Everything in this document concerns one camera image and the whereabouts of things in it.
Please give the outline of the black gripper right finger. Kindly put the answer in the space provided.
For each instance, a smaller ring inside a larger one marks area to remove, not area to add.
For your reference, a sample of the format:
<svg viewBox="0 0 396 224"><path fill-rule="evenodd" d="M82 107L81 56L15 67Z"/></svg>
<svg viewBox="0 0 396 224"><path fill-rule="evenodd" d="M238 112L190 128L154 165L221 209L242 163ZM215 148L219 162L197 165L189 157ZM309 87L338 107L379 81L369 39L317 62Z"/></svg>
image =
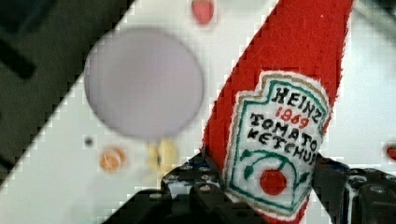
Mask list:
<svg viewBox="0 0 396 224"><path fill-rule="evenodd" d="M396 224L396 177L318 155L313 190L332 224Z"/></svg>

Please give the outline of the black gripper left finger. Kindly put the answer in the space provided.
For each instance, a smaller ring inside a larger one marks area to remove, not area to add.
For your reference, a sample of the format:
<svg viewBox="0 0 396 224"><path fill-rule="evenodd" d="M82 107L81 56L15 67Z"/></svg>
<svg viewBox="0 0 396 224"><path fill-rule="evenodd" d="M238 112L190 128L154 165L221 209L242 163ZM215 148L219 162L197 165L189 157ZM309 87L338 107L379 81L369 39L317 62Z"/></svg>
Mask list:
<svg viewBox="0 0 396 224"><path fill-rule="evenodd" d="M159 189L137 192L102 224L267 224L247 203L234 202L213 159L201 152L173 169Z"/></svg>

